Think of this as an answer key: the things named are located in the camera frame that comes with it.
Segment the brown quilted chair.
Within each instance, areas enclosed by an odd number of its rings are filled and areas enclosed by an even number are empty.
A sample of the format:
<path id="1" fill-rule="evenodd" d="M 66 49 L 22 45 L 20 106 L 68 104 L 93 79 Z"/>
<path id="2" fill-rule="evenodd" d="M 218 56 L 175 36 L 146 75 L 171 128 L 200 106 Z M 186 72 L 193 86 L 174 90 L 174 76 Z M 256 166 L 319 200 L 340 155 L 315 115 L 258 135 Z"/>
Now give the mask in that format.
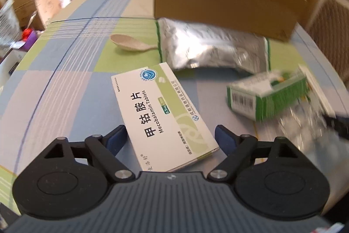
<path id="1" fill-rule="evenodd" d="M 348 8 L 336 0 L 325 0 L 308 34 L 348 85 Z"/>

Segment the checkered tablecloth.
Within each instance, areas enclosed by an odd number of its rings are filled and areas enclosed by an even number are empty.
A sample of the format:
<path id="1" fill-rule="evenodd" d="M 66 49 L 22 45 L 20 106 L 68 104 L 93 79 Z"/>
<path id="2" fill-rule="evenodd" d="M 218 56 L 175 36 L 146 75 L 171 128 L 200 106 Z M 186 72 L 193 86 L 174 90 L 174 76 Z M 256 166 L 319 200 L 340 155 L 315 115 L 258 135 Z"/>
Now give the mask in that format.
<path id="1" fill-rule="evenodd" d="M 1 93 L 1 203 L 16 214 L 12 184 L 36 155 L 56 137 L 83 141 L 123 124 L 111 77 L 160 62 L 155 50 L 137 54 L 118 49 L 111 34 L 157 44 L 153 0 L 73 0 L 54 17 L 6 82 Z M 307 65 L 335 112 L 348 116 L 346 88 L 300 25 L 289 43 L 270 40 L 270 48 L 272 69 Z M 272 133 L 272 122 L 256 124 L 227 105 L 227 84 L 244 75 L 232 69 L 176 73 L 212 134 L 221 124 L 236 134 L 273 140 L 277 134 Z M 348 141 L 335 133 L 315 141 L 309 150 L 308 158 L 330 183 L 327 210 L 348 192 Z"/>

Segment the beige plastic spoon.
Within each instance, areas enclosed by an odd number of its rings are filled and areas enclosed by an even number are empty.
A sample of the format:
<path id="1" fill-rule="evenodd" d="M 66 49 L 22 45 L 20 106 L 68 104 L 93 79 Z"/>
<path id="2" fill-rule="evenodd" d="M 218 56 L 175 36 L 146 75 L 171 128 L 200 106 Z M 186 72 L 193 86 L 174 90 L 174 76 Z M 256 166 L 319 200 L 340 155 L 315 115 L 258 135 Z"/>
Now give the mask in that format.
<path id="1" fill-rule="evenodd" d="M 110 39 L 117 47 L 129 52 L 146 52 L 158 49 L 157 45 L 143 43 L 128 35 L 113 34 Z"/>

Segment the clear plastic bag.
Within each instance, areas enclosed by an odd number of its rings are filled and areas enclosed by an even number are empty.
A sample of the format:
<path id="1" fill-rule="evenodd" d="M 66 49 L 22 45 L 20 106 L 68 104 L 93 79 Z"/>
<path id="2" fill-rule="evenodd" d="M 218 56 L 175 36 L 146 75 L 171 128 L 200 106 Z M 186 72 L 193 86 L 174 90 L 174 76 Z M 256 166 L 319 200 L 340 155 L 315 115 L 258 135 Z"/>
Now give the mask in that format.
<path id="1" fill-rule="evenodd" d="M 7 0 L 0 13 L 0 56 L 5 57 L 13 43 L 22 39 L 22 31 L 13 7 L 14 0 Z"/>

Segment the green white spray box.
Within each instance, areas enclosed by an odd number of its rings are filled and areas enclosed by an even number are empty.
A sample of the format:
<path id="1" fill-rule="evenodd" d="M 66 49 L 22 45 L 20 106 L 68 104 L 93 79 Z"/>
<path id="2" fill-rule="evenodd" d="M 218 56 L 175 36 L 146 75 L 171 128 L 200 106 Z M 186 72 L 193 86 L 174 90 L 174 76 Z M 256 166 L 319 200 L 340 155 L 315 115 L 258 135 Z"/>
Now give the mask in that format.
<path id="1" fill-rule="evenodd" d="M 274 118 L 308 92 L 306 76 L 300 70 L 274 70 L 230 83 L 227 102 L 232 111 L 261 122 Z"/>

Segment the silver foil pouch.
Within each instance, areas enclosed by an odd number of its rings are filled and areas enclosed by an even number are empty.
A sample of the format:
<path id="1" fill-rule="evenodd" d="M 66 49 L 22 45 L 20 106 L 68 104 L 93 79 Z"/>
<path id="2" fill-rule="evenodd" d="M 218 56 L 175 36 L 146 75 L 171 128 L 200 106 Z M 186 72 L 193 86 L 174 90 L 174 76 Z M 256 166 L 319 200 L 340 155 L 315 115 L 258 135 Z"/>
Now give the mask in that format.
<path id="1" fill-rule="evenodd" d="M 265 37 L 168 18 L 157 20 L 161 60 L 172 70 L 222 67 L 251 74 L 270 70 Z"/>

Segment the clear blister pack bag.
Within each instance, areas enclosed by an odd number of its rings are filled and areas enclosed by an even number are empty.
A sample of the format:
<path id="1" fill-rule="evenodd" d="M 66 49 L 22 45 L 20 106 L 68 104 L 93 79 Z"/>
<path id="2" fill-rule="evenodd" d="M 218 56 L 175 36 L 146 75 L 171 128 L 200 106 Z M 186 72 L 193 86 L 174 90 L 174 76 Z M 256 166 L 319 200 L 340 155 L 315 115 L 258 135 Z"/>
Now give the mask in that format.
<path id="1" fill-rule="evenodd" d="M 339 136 L 326 113 L 308 102 L 286 108 L 274 120 L 276 134 L 288 138 L 320 169 L 331 169 L 348 161 L 348 142 Z"/>

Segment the white long ointment box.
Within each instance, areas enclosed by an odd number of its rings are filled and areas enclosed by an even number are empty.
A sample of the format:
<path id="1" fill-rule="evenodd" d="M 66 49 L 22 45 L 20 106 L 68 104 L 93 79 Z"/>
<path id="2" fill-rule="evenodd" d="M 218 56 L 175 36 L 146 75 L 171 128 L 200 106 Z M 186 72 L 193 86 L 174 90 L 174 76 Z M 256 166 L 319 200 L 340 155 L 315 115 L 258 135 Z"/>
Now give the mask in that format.
<path id="1" fill-rule="evenodd" d="M 306 76 L 306 80 L 309 86 L 309 102 L 313 109 L 317 112 L 321 112 L 324 115 L 334 117 L 335 112 L 327 100 L 326 95 L 321 89 L 318 81 L 315 76 L 311 73 L 311 71 L 304 65 L 300 64 L 298 66 L 300 72 L 302 72 Z"/>

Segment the white mecobalamin tablet box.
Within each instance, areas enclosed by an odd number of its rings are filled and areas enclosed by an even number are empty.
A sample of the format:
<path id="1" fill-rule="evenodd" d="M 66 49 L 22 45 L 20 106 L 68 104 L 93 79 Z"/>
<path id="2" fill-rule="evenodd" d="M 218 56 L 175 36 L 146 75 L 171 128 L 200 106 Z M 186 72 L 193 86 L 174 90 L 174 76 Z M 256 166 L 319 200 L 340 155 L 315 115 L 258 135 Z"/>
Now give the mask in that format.
<path id="1" fill-rule="evenodd" d="M 111 81 L 143 171 L 176 171 L 219 149 L 167 63 L 121 73 Z"/>

